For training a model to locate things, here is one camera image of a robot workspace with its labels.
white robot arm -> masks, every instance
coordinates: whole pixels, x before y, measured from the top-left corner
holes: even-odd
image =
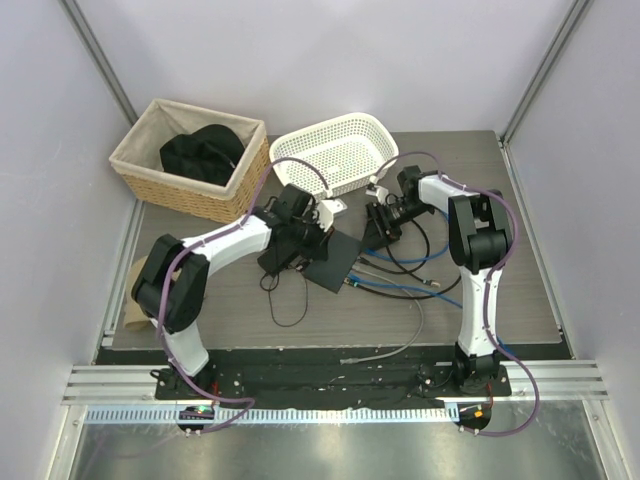
[[[134,300],[157,327],[155,318],[160,310],[161,291],[169,264],[186,247],[201,244],[178,265],[179,276],[170,287],[163,323],[164,338],[173,357],[171,361],[179,364],[189,377],[195,378],[209,362],[196,323],[208,277],[251,253],[265,252],[258,258],[258,263],[271,275],[286,268],[296,257],[302,257],[308,263],[328,261],[329,240],[334,234],[333,220],[346,208],[344,203],[326,199],[316,204],[309,193],[293,185],[286,186],[280,197],[271,200],[268,208],[256,208],[247,219],[215,230],[217,238],[214,241],[206,241],[214,232],[182,240],[170,235],[160,237],[134,284]],[[349,241],[344,234],[335,233],[335,241],[340,246],[344,245],[340,242]],[[355,261],[359,242],[352,240],[357,244],[353,254]],[[342,272],[346,275],[349,268],[350,265],[346,265],[330,270],[340,276]],[[308,278],[331,288],[322,283],[326,275],[320,281],[313,276]],[[341,282],[342,278],[339,278],[333,284],[341,285]]]
[[[495,378],[499,361],[485,331],[485,291],[488,288],[487,319],[495,335],[496,304],[501,270],[492,267],[506,255],[512,243],[507,212],[485,195],[460,190],[437,172],[422,173],[418,167],[405,167],[398,175],[403,196],[392,205],[367,206],[365,247],[377,250],[397,241],[401,225],[424,212],[441,210],[449,218],[451,256],[460,269],[463,289],[462,326],[456,342],[454,371],[461,387],[473,389]],[[386,197],[386,189],[370,184],[367,193]]]

black cable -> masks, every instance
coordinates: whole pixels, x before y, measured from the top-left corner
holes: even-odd
[[[453,290],[454,288],[456,288],[458,286],[458,284],[462,281],[462,277],[460,275],[458,275],[458,278],[456,279],[455,282],[453,282],[451,285],[449,285],[447,288],[444,288],[442,290],[440,290],[439,294],[444,295],[447,292],[450,292],[451,290]],[[428,300],[430,298],[437,298],[434,295],[423,295],[421,297],[405,297],[402,295],[393,295],[392,293],[386,293],[386,292],[379,292],[378,290],[374,290],[372,288],[369,287],[365,287],[361,284],[358,285],[353,285],[356,288],[360,288],[362,290],[364,290],[365,292],[369,292],[369,293],[373,293],[375,295],[379,295],[381,297],[387,297],[387,298],[396,298],[398,300]]]
[[[411,223],[413,223],[417,228],[418,231],[420,232],[420,235],[422,235],[422,238],[424,239],[424,243],[425,246],[427,247],[427,253],[425,254],[425,259],[418,264],[417,267],[411,268],[411,269],[407,269],[404,266],[402,266],[401,264],[398,263],[398,261],[393,257],[393,255],[391,254],[391,250],[389,249],[389,247],[387,246],[387,253],[389,254],[389,258],[391,258],[391,261],[398,267],[400,267],[400,272],[398,272],[397,270],[389,270],[388,268],[382,267],[378,264],[373,263],[371,260],[369,260],[368,258],[363,258],[360,257],[360,262],[368,265],[372,268],[375,268],[376,270],[380,270],[381,272],[385,272],[385,273],[390,273],[392,275],[411,275],[412,278],[415,278],[416,280],[418,280],[420,283],[428,283],[425,282],[422,278],[418,277],[417,275],[414,275],[413,272],[416,272],[418,270],[420,270],[422,267],[424,267],[425,263],[427,263],[427,259],[426,257],[428,257],[431,254],[431,243],[429,242],[429,237],[427,236],[427,232],[424,231],[424,228],[422,228],[420,226],[420,224],[418,222],[416,222],[415,220],[411,220]]]
[[[275,239],[274,242],[274,256],[275,256],[275,263],[276,265],[279,265],[278,263],[278,241],[277,241],[277,235],[278,235],[279,231],[274,230],[272,233],[273,238]],[[297,268],[295,269],[298,273],[300,273],[300,275],[302,275],[302,272],[300,270],[298,270]],[[264,279],[267,277],[271,277],[271,283],[269,284],[268,287],[265,287],[263,285]],[[304,280],[304,311],[302,312],[302,315],[300,316],[300,318],[298,320],[296,320],[295,322],[289,324],[289,325],[284,325],[280,322],[278,322],[276,320],[276,316],[273,313],[273,300],[271,299],[271,292],[273,292],[276,288],[278,288],[278,285],[280,285],[280,272],[276,273],[275,276],[271,276],[269,273],[265,273],[262,278],[260,279],[260,288],[262,290],[264,290],[265,292],[267,292],[267,297],[269,298],[269,311],[271,312],[271,320],[273,321],[273,323],[275,323],[276,325],[278,325],[279,327],[282,328],[290,328],[290,327],[295,327],[296,325],[298,325],[302,320],[304,320],[304,317],[307,316],[307,311],[309,310],[309,284],[307,283],[307,279],[304,277],[304,275],[302,275],[302,278]]]
[[[307,316],[307,311],[309,310],[309,284],[307,283],[307,279],[304,277],[304,275],[302,276],[302,279],[304,280],[304,311],[302,312],[302,315],[300,316],[300,318],[298,320],[296,320],[293,323],[290,323],[288,325],[285,325],[283,323],[278,322],[278,320],[276,320],[275,314],[273,313],[273,300],[271,298],[271,292],[273,292],[276,288],[278,288],[278,285],[280,285],[280,273],[277,273],[275,277],[271,277],[271,284],[268,287],[265,287],[263,285],[263,281],[265,278],[267,278],[269,276],[268,273],[265,273],[262,278],[260,279],[260,288],[262,290],[264,290],[265,292],[267,292],[267,297],[269,298],[269,311],[271,312],[271,320],[273,321],[273,323],[275,323],[276,325],[278,325],[279,327],[282,328],[290,328],[290,327],[295,327],[296,325],[298,325],[302,320],[304,320],[304,317]]]

wooden tabletop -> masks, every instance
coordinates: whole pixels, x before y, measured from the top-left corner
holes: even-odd
[[[446,173],[469,185],[502,191],[504,198],[517,207],[509,175],[493,132],[396,133],[393,135],[400,152],[426,150],[438,155]],[[380,182],[391,192],[399,193],[396,175],[407,165],[430,170],[434,165],[427,157],[403,159],[392,167]],[[267,180],[259,203],[282,189],[275,175]],[[347,213],[336,221],[336,228],[360,238],[364,231],[364,205],[371,200],[363,190],[341,197]],[[447,230],[439,214],[424,214],[418,222],[425,228],[432,252],[446,244]],[[498,294],[497,330],[507,343],[559,342],[556,322],[545,293],[529,238],[522,222],[520,245],[506,266]],[[146,255],[155,240],[170,233],[177,238],[200,235],[219,224],[146,205],[135,259]],[[424,240],[412,225],[403,227],[401,240],[392,246],[397,257],[416,258],[425,254]],[[258,282],[263,274],[256,263],[257,255],[249,255],[211,277],[198,325],[207,348],[265,347],[330,347],[378,346],[404,344],[420,321],[413,302],[378,297],[344,286],[339,294],[309,283],[309,310],[302,322],[293,328],[281,328],[271,321],[267,294]],[[387,268],[392,264],[380,261]],[[458,269],[448,254],[428,262],[417,272],[423,278],[448,285],[458,276]],[[419,286],[405,276],[394,276]],[[461,302],[462,288],[449,295]],[[287,324],[299,318],[305,305],[302,277],[294,271],[281,275],[280,286],[272,293],[276,318]],[[442,345],[455,342],[462,311],[442,300],[422,301],[427,319],[417,344]],[[116,329],[114,349],[160,348],[153,328],[141,332]]]

black cloth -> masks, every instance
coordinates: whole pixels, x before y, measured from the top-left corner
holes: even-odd
[[[225,186],[243,153],[233,130],[214,124],[175,136],[160,149],[160,160],[167,173]]]

cable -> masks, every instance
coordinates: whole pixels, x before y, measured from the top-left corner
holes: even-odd
[[[409,155],[426,155],[426,156],[432,158],[436,162],[436,165],[438,166],[438,178],[443,183],[445,183],[446,185],[449,185],[450,187],[453,187],[453,188],[456,188],[458,190],[461,190],[462,192],[478,193],[480,195],[484,195],[486,197],[492,198],[493,200],[498,202],[505,209],[505,211],[507,212],[507,215],[509,216],[509,220],[511,221],[511,226],[513,228],[513,241],[511,243],[511,246],[507,250],[507,252],[506,252],[505,256],[502,258],[502,260],[500,260],[493,267],[491,267],[491,269],[487,273],[487,278],[486,278],[486,284],[487,285],[485,286],[485,289],[484,289],[484,297],[483,297],[483,305],[482,305],[482,319],[483,319],[483,323],[484,323],[484,327],[485,327],[485,332],[487,334],[487,338],[492,343],[494,348],[496,350],[498,350],[500,353],[502,353],[509,360],[511,360],[511,361],[515,362],[516,364],[518,364],[518,366],[520,366],[520,368],[522,368],[524,373],[527,375],[527,377],[531,381],[531,385],[533,387],[534,398],[535,398],[535,401],[534,401],[534,404],[533,404],[533,411],[531,412],[531,415],[529,416],[529,418],[527,418],[527,420],[525,420],[522,425],[520,425],[519,427],[513,428],[511,430],[505,430],[503,432],[485,432],[485,431],[479,431],[479,430],[472,430],[472,429],[467,428],[467,427],[465,427],[465,430],[467,432],[473,433],[475,435],[481,435],[481,436],[485,436],[485,437],[506,437],[506,436],[509,436],[509,435],[520,433],[522,430],[524,430],[529,425],[531,425],[531,423],[533,423],[533,421],[535,420],[536,416],[538,415],[538,412],[540,411],[540,390],[538,389],[538,384],[537,384],[536,379],[534,378],[533,374],[531,373],[531,370],[529,370],[529,368],[518,357],[516,357],[515,355],[512,355],[511,353],[509,353],[507,350],[505,350],[504,348],[502,348],[500,346],[500,344],[497,341],[497,339],[495,338],[494,334],[491,332],[491,328],[490,328],[490,325],[489,325],[489,292],[490,292],[490,289],[491,289],[491,278],[493,277],[493,274],[496,271],[502,269],[505,266],[507,261],[512,257],[513,252],[515,251],[516,246],[518,245],[518,242],[520,241],[520,226],[518,225],[518,219],[516,217],[516,214],[515,214],[514,210],[511,208],[511,206],[502,197],[500,197],[500,195],[496,195],[495,193],[490,192],[488,190],[484,190],[482,188],[471,188],[471,187],[468,187],[467,185],[464,185],[462,183],[458,183],[458,182],[456,182],[454,180],[451,180],[449,177],[447,177],[444,174],[444,171],[442,170],[442,163],[440,162],[440,159],[438,157],[436,157],[435,155],[433,155],[432,153],[429,153],[429,152],[421,152],[421,151],[408,152],[408,153],[402,153],[400,155],[396,155],[395,157],[391,157],[389,160],[387,160],[382,165],[380,165],[380,167],[378,168],[378,170],[374,174],[374,177],[377,178],[378,175],[380,174],[380,172],[384,168],[386,168],[391,162],[395,162],[399,158],[407,157]]]
[[[354,275],[352,273],[349,274],[349,279],[351,279],[352,281],[354,281],[356,284],[363,284],[363,285],[368,285],[370,287],[378,287],[378,288],[397,288],[400,290],[411,290],[412,292],[421,292],[421,293],[427,293],[433,297],[438,297],[441,298],[442,300],[444,300],[445,302],[450,303],[451,305],[455,305],[456,307],[462,308],[462,305],[458,302],[456,302],[454,299],[447,297],[446,295],[442,295],[441,293],[438,292],[432,292],[430,290],[425,290],[424,288],[420,288],[420,287],[414,287],[411,285],[400,285],[397,284],[395,282],[393,282],[393,284],[387,284],[387,283],[378,283],[378,282],[370,282],[369,280],[364,280],[360,277],[358,277],[357,275]]]
[[[455,279],[455,281],[454,281],[451,285],[449,285],[449,286],[448,286],[448,287],[446,287],[446,288],[443,288],[442,290],[440,290],[440,291],[439,291],[439,292],[437,292],[437,293],[439,293],[439,294],[441,294],[441,295],[442,295],[442,294],[445,294],[445,293],[447,293],[447,292],[450,292],[451,290],[453,290],[454,288],[456,288],[456,287],[458,286],[458,284],[459,284],[461,281],[462,281],[462,277],[461,277],[460,275],[458,275],[458,278],[456,278],[456,279]],[[373,294],[375,294],[375,295],[379,295],[379,296],[381,296],[381,297],[395,298],[395,299],[397,299],[397,300],[407,300],[407,299],[408,299],[407,297],[405,297],[405,296],[403,296],[403,295],[393,295],[392,293],[379,292],[379,291],[377,291],[377,290],[372,290],[371,288],[367,288],[367,287],[362,286],[362,285],[360,285],[360,284],[358,284],[358,285],[354,285],[354,286],[355,286],[355,287],[357,287],[357,288],[359,288],[359,289],[361,289],[361,290],[364,290],[365,292],[373,293]],[[428,300],[428,299],[430,299],[430,298],[436,298],[436,297],[434,297],[433,295],[424,295],[424,296],[420,296],[420,297],[413,297],[413,298],[415,298],[416,300]]]
[[[278,288],[278,285],[280,285],[280,273],[276,274],[275,277],[271,278],[271,284],[269,285],[269,287],[265,287],[264,285],[262,285],[262,282],[264,281],[264,279],[269,276],[268,273],[265,273],[260,279],[260,288],[265,292],[267,292],[267,297],[269,298],[269,310],[271,311],[271,320],[273,321],[273,323],[275,323],[276,325],[282,328],[295,327],[302,320],[304,320],[304,317],[307,316],[307,311],[309,310],[309,283],[307,282],[307,279],[304,277],[304,275],[302,275],[302,273],[299,270],[296,270],[296,271],[300,273],[300,275],[302,276],[302,279],[304,280],[304,298],[305,298],[304,311],[302,312],[302,315],[298,320],[288,325],[278,322],[276,320],[275,314],[273,313],[273,301],[271,299],[271,292],[273,292],[276,288]]]
[[[505,352],[510,353],[511,355],[514,355],[514,356],[515,356],[515,353],[513,353],[513,350],[511,350],[509,347],[507,347],[507,346],[504,344],[504,342],[500,339],[500,337],[497,337],[497,338],[498,338],[498,343],[500,344],[500,346],[502,347],[502,349],[503,349]]]
[[[438,211],[442,214],[442,216],[444,217],[445,221],[447,223],[449,223],[449,215],[447,215],[446,213],[444,213],[441,210],[438,210]],[[397,258],[396,262],[398,262],[398,263],[419,263],[419,262],[422,262],[422,265],[424,265],[424,263],[428,262],[429,260],[434,260],[434,259],[436,259],[438,257],[441,257],[442,255],[447,253],[448,250],[449,250],[449,242],[447,242],[447,244],[442,248],[442,250],[434,253],[433,255],[430,255],[429,253],[427,253],[427,255],[425,257],[422,257],[422,258],[415,258],[415,259],[400,259],[400,258]],[[375,250],[371,250],[370,248],[365,249],[365,253],[367,255],[371,255],[372,257],[376,257],[376,258],[379,258],[381,260],[386,260],[387,262],[393,262],[393,259],[390,256],[387,257],[385,255],[382,255],[382,254],[376,252]]]
[[[418,310],[420,311],[420,325],[418,326],[418,330],[416,330],[416,333],[414,333],[413,337],[411,337],[411,340],[409,340],[407,343],[405,343],[402,347],[397,348],[392,352],[383,353],[381,355],[375,355],[373,357],[342,358],[342,359],[340,359],[340,365],[352,365],[354,363],[371,362],[371,361],[374,361],[374,360],[382,360],[383,358],[389,358],[389,357],[392,357],[394,355],[397,355],[398,353],[405,351],[407,348],[409,348],[411,345],[413,345],[413,343],[418,339],[418,337],[422,333],[422,329],[424,328],[425,314],[424,314],[424,310],[422,308],[422,305],[420,305],[419,301],[414,299],[413,295],[411,295],[411,292],[409,292],[408,289],[403,288],[402,286],[400,286],[397,283],[395,283],[393,280],[391,280],[389,278],[386,278],[386,277],[383,277],[382,275],[378,275],[377,273],[373,273],[373,272],[366,272],[366,273],[368,275],[371,275],[372,277],[376,277],[376,278],[379,278],[381,280],[384,280],[385,282],[390,282],[390,283],[396,285],[398,288],[400,288],[403,292],[405,292],[407,294],[407,298],[413,299],[414,302],[416,303],[416,305],[418,306]]]
[[[375,274],[375,273],[373,273],[373,272],[367,272],[366,270],[362,270],[362,269],[360,269],[360,268],[356,268],[355,266],[353,267],[353,270],[356,270],[357,272],[360,272],[360,273],[364,273],[365,275],[371,275],[372,277],[382,278],[380,275],[376,275],[376,274]],[[458,277],[458,280],[454,283],[454,285],[457,285],[457,284],[460,282],[460,279],[461,279],[461,278],[462,278],[462,277]],[[359,289],[361,289],[361,290],[364,290],[365,292],[375,293],[376,295],[380,295],[380,296],[382,296],[382,297],[387,297],[387,298],[396,298],[396,299],[399,299],[399,300],[406,300],[406,299],[410,299],[410,300],[414,300],[414,301],[415,301],[415,300],[418,300],[418,299],[420,299],[420,298],[424,298],[424,297],[413,297],[413,296],[412,296],[411,298],[409,298],[409,297],[401,296],[401,295],[391,295],[391,294],[389,294],[389,293],[385,293],[385,292],[378,292],[377,290],[372,290],[372,289],[370,289],[370,288],[363,287],[362,285],[359,285],[359,283],[363,283],[363,280],[360,280],[359,282],[355,282],[353,286],[354,286],[354,287],[357,287],[357,288],[359,288]],[[453,304],[454,304],[456,307],[462,308],[462,305],[461,305],[460,303],[456,302],[455,300],[453,300]],[[510,349],[509,349],[509,348],[508,348],[508,347],[507,347],[503,342],[502,342],[502,340],[500,339],[500,337],[497,337],[497,338],[498,338],[498,342],[500,343],[500,346],[501,346],[504,350],[506,350],[507,352],[511,353],[511,355],[513,355],[513,352],[512,352],[512,351],[511,351],[511,350],[510,350]]]
[[[189,255],[193,250],[197,249],[198,247],[201,247],[203,245],[206,245],[209,242],[212,242],[218,238],[222,238],[226,235],[229,235],[237,230],[240,230],[242,228],[242,226],[247,223],[247,221],[249,220],[249,217],[251,217],[251,214],[253,212],[253,209],[256,205],[256,202],[258,200],[258,194],[260,193],[260,189],[262,188],[262,186],[264,185],[265,180],[267,179],[267,175],[269,175],[269,173],[271,172],[271,170],[273,169],[273,167],[279,163],[283,163],[283,162],[297,162],[300,163],[302,165],[305,165],[306,167],[308,167],[309,169],[311,169],[319,178],[320,181],[322,182],[323,186],[325,187],[325,190],[327,190],[328,192],[330,192],[330,188],[329,188],[329,184],[327,183],[327,180],[322,176],[322,173],[320,173],[320,170],[318,170],[316,167],[314,167],[313,165],[311,165],[308,162],[305,162],[304,160],[300,160],[299,158],[293,158],[293,157],[284,157],[284,158],[279,158],[277,160],[274,160],[273,162],[271,162],[269,165],[267,165],[267,168],[264,170],[264,172],[262,172],[262,175],[260,177],[260,179],[258,180],[258,183],[256,184],[256,188],[253,192],[253,197],[251,198],[251,203],[249,204],[249,208],[247,209],[247,213],[235,224],[232,224],[231,226],[229,226],[228,228],[219,228],[218,230],[216,230],[214,233],[212,233],[211,235],[209,235],[208,237],[206,237],[203,240],[200,240],[192,245],[186,246],[183,250],[180,251],[180,253],[178,253],[178,255],[176,255],[176,257],[173,259],[173,261],[169,264],[169,268],[167,269],[167,273],[164,277],[164,283],[162,285],[162,294],[160,296],[160,306],[159,306],[159,311],[158,311],[158,318],[157,320],[157,334],[158,334],[158,339],[160,340],[160,343],[162,344],[162,348],[164,349],[165,353],[167,354],[167,356],[169,357],[169,362],[173,364],[173,366],[175,367],[176,371],[180,374],[180,376],[182,377],[182,379],[184,380],[184,382],[189,385],[189,387],[196,392],[198,395],[201,395],[204,398],[208,398],[210,400],[213,400],[215,402],[220,402],[220,403],[229,403],[229,404],[246,404],[246,407],[244,407],[239,413],[237,413],[236,415],[234,415],[233,417],[231,417],[230,419],[219,423],[217,425],[212,425],[210,427],[207,428],[203,428],[201,430],[201,433],[209,433],[209,432],[216,432],[218,430],[221,430],[223,428],[228,427],[229,425],[232,425],[236,420],[238,420],[240,417],[242,417],[243,415],[245,415],[254,405],[255,405],[255,399],[250,398],[250,397],[246,397],[246,398],[225,398],[225,397],[219,397],[217,395],[212,395],[209,392],[206,392],[205,390],[201,389],[200,387],[198,387],[193,380],[191,380],[191,378],[189,377],[189,375],[187,375],[187,372],[185,372],[184,368],[182,368],[182,365],[180,365],[179,362],[175,362],[174,358],[173,358],[173,354],[171,353],[171,349],[169,347],[169,344],[167,343],[167,339],[166,339],[166,335],[165,335],[165,331],[164,331],[164,321],[166,319],[166,313],[167,313],[167,301],[169,298],[169,288],[171,286],[171,277],[173,275],[173,272],[175,272],[177,266],[180,264],[180,262],[182,261],[183,258],[185,258],[187,255]]]
[[[438,282],[434,282],[433,280],[423,280],[422,278],[420,278],[419,276],[417,276],[415,273],[416,270],[418,270],[419,268],[422,268],[422,266],[426,263],[426,260],[422,263],[420,263],[417,267],[414,267],[412,269],[406,269],[405,267],[402,266],[402,264],[400,262],[398,262],[396,260],[396,258],[393,256],[393,253],[391,253],[391,249],[389,248],[389,246],[387,245],[387,247],[385,247],[385,249],[387,250],[387,253],[389,254],[389,257],[391,258],[391,261],[393,262],[393,264],[398,267],[401,272],[399,273],[404,273],[409,275],[411,278],[418,280],[420,283],[429,285],[429,286],[435,286],[435,287],[439,287],[440,284]]]
[[[422,238],[424,239],[425,246],[427,247],[427,253],[425,254],[425,259],[423,259],[423,261],[417,267],[413,267],[412,269],[406,269],[402,265],[398,265],[398,267],[400,267],[400,269],[401,269],[401,271],[398,272],[397,270],[389,270],[387,268],[381,267],[380,265],[377,265],[377,264],[371,262],[370,260],[368,260],[368,259],[366,259],[364,257],[360,257],[358,260],[361,263],[364,263],[365,265],[368,265],[368,266],[370,266],[372,268],[375,268],[376,270],[380,270],[381,272],[385,272],[385,273],[390,273],[392,275],[412,274],[413,272],[415,272],[417,270],[420,270],[425,265],[425,263],[427,263],[426,259],[429,258],[429,254],[431,253],[431,243],[429,242],[429,237],[427,236],[427,232],[424,231],[424,228],[422,228],[418,224],[418,222],[416,222],[415,220],[411,220],[411,223],[413,223],[416,226],[416,228],[420,232],[420,235],[422,235]],[[385,248],[387,249],[387,252],[389,252],[389,255],[391,256],[391,251],[389,249],[389,246],[386,246]],[[425,283],[425,281],[423,281],[417,275],[412,275],[412,277],[416,278],[421,283]]]

